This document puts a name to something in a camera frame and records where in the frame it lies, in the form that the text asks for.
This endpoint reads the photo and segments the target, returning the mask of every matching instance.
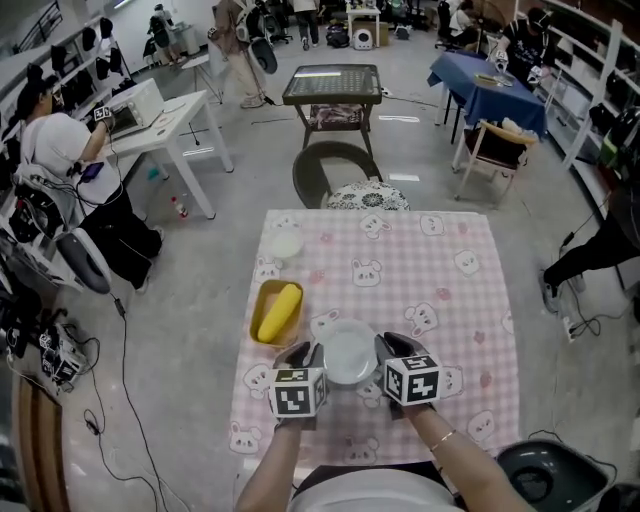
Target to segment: white bowl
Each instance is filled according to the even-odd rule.
[[[278,229],[267,243],[267,251],[274,258],[287,260],[298,255],[304,246],[299,229]]]

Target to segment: blue tablecloth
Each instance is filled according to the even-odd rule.
[[[513,87],[479,84],[475,74],[495,76],[493,63],[451,52],[443,53],[431,65],[427,79],[430,86],[443,82],[447,88],[466,101],[467,122],[475,124],[481,119],[502,121],[505,117],[521,128],[536,132],[540,138],[547,130],[544,103],[536,98],[518,80]]]

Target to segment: bag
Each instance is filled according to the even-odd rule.
[[[333,48],[349,46],[349,33],[344,25],[331,25],[327,28],[327,44]]]

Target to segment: floral cushion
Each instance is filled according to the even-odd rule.
[[[402,192],[377,181],[345,185],[327,199],[326,207],[329,210],[410,210]]]

